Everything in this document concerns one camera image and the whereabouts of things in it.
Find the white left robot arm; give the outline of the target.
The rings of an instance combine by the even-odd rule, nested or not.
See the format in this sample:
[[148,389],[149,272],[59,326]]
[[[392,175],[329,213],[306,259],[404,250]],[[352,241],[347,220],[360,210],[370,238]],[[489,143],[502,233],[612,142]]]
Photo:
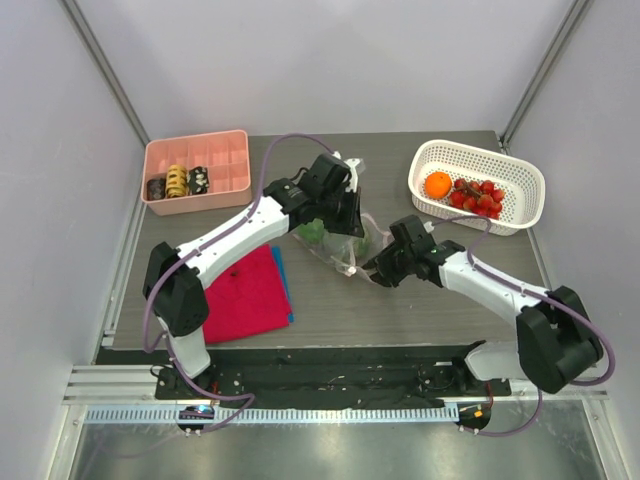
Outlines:
[[229,267],[271,240],[316,219],[332,233],[362,237],[359,176],[363,160],[319,155],[297,177],[271,182],[244,211],[177,248],[162,242],[149,258],[143,295],[167,334],[182,371],[179,388],[205,397],[213,385],[207,369],[203,325],[210,313],[205,291]]

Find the clear zip top bag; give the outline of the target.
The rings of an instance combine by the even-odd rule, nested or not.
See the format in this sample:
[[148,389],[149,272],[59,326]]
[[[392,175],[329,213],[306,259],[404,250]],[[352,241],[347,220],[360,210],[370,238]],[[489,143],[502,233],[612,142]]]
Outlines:
[[347,235],[333,234],[325,228],[323,241],[318,245],[309,245],[301,241],[296,235],[296,228],[293,236],[304,245],[314,256],[325,264],[333,267],[338,273],[346,277],[360,277],[371,283],[369,276],[372,272],[363,269],[363,265],[374,255],[387,247],[393,237],[388,230],[381,228],[369,213],[361,214],[362,224],[366,223],[371,228],[372,246],[369,255],[363,262],[357,263],[354,259],[352,242],[353,237]]

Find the green netted fake melon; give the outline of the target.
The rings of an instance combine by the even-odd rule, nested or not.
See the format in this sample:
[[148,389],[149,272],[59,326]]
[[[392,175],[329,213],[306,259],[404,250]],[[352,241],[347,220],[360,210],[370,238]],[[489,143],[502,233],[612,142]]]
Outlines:
[[369,255],[372,246],[372,233],[371,228],[364,223],[363,224],[363,236],[353,237],[352,250],[354,259],[357,263],[363,262]]

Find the red yellow lychee bunch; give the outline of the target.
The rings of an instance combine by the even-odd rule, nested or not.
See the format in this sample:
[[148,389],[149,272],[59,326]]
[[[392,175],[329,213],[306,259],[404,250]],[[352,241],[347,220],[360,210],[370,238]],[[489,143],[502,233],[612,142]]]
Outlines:
[[458,178],[448,196],[451,207],[498,220],[506,192],[492,181],[477,182]]

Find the orange fake orange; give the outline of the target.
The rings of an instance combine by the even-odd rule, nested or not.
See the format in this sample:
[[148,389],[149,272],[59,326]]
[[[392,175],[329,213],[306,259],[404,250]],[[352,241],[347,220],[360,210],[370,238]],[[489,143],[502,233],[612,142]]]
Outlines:
[[453,188],[450,176],[441,171],[429,174],[424,181],[425,195],[434,200],[441,200],[448,196]]

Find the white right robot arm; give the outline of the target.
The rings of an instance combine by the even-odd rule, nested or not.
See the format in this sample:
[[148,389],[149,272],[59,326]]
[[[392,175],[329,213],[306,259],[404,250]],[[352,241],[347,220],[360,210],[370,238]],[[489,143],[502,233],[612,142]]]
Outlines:
[[510,325],[512,342],[481,340],[451,371],[457,391],[472,395],[487,381],[527,380],[555,394],[567,385],[595,386],[615,369],[610,342],[588,319],[579,295],[568,287],[547,290],[489,266],[471,250],[437,242],[431,222],[410,215],[390,227],[391,241],[364,265],[374,283],[395,288],[414,276],[461,294]]

